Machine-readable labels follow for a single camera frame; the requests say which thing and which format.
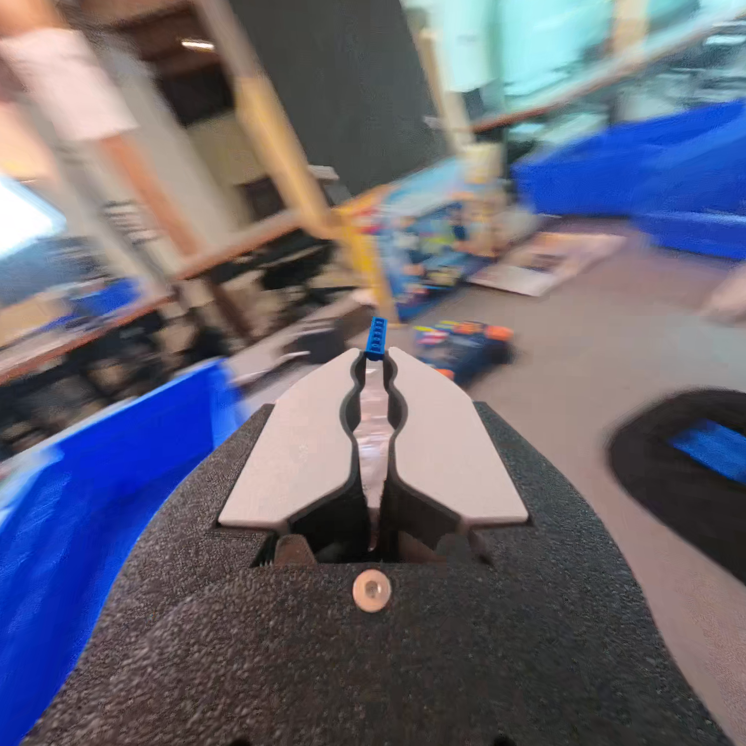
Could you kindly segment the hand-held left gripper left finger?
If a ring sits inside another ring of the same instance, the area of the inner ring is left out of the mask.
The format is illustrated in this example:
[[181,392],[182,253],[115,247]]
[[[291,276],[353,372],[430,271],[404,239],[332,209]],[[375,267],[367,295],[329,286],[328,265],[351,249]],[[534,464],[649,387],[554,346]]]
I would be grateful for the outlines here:
[[366,356],[349,349],[295,382],[275,402],[218,525],[286,530],[342,495],[359,475],[354,431]]

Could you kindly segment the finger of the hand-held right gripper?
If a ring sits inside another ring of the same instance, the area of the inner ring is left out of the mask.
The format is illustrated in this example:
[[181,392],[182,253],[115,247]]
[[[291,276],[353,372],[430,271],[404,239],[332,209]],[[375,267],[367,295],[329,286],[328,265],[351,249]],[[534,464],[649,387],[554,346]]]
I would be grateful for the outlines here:
[[745,319],[745,271],[732,271],[704,303],[704,316],[721,323]]

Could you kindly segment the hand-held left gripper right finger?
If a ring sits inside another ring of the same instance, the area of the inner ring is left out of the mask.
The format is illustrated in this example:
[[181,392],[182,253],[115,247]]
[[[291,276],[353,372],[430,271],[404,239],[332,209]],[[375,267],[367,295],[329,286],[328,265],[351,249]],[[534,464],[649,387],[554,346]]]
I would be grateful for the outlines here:
[[383,361],[392,427],[388,466],[414,509],[445,532],[524,525],[529,512],[471,397],[398,347]]

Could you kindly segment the blue plastic bin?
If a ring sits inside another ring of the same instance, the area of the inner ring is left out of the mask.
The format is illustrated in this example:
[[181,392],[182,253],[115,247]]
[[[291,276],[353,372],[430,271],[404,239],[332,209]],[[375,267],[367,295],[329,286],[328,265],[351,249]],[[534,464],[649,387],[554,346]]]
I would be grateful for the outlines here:
[[75,667],[146,525],[247,417],[228,367],[202,363],[41,444],[2,487],[2,745]]
[[658,211],[633,216],[631,222],[655,246],[702,256],[745,260],[744,215]]
[[622,122],[555,148],[535,151],[510,166],[517,197],[552,216],[627,216],[633,192],[650,162],[744,113],[744,99]]

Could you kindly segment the black foam-lined case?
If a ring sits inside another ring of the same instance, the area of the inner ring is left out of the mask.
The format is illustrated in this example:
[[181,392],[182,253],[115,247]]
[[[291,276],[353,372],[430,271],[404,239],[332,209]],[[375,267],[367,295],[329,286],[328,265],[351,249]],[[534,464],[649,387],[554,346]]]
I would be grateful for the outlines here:
[[741,583],[745,582],[745,484],[726,479],[668,444],[701,420],[745,435],[745,394],[690,389],[622,422],[607,445],[616,481],[643,508]]

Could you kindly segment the clear plastic bag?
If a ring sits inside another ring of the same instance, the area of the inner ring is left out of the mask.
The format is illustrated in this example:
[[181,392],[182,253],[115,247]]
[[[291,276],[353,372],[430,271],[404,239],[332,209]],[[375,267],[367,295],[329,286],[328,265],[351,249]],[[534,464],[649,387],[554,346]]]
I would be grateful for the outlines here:
[[378,544],[380,503],[387,476],[389,439],[393,432],[388,420],[389,397],[383,381],[383,363],[366,363],[366,384],[360,392],[360,423],[357,440],[361,484],[371,523],[370,550]]

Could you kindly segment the toy handheld game console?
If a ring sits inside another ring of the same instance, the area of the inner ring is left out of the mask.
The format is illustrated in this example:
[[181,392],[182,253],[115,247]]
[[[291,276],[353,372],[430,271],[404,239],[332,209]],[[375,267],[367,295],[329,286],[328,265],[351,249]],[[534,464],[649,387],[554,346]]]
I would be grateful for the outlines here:
[[414,355],[460,387],[514,358],[512,329],[481,322],[416,325]]

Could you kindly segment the small dark blue box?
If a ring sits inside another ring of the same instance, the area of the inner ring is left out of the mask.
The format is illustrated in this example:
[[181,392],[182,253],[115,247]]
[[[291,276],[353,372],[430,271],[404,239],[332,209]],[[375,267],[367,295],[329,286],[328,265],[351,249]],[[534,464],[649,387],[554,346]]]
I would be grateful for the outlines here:
[[347,351],[344,327],[339,319],[317,319],[305,324],[291,351],[309,366],[321,366]]

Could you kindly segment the instruction booklet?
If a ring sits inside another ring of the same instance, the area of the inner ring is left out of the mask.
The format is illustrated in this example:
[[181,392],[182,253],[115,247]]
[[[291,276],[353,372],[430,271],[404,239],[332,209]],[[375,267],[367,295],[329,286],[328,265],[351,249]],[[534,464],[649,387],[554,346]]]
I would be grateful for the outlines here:
[[472,286],[540,298],[614,255],[624,236],[543,231],[471,275]]

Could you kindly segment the wooden desk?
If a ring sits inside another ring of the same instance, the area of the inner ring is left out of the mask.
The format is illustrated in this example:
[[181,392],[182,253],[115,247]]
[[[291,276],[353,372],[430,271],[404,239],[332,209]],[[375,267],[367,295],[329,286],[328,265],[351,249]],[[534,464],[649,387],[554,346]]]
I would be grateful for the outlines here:
[[[301,232],[299,220],[294,212],[281,211],[252,225],[232,245],[189,260],[186,266],[171,277],[171,280],[173,285],[195,280],[203,281],[232,334],[247,344],[252,343],[256,339],[253,327],[244,318],[238,306],[225,294],[217,282],[216,274],[223,272],[225,266],[234,264],[249,268],[259,266],[262,260],[268,257],[269,248],[275,244],[290,248],[294,254],[296,251],[305,251],[329,242],[329,239],[312,237],[305,232],[303,241],[294,239],[294,235]],[[75,329],[42,332],[2,350],[1,383],[5,385],[22,378],[48,363],[65,357],[73,350],[90,345],[108,333],[133,324],[177,300],[174,289],[161,293],[150,291],[139,296],[135,302],[117,310],[114,315],[104,317],[93,324]]]

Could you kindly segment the colourful toy set box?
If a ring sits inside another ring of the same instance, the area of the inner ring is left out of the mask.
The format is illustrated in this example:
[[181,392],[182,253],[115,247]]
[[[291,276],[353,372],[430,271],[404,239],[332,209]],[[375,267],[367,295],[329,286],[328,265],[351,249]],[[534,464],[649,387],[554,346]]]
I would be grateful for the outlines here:
[[498,144],[473,143],[336,209],[379,315],[409,322],[507,247],[502,162]]

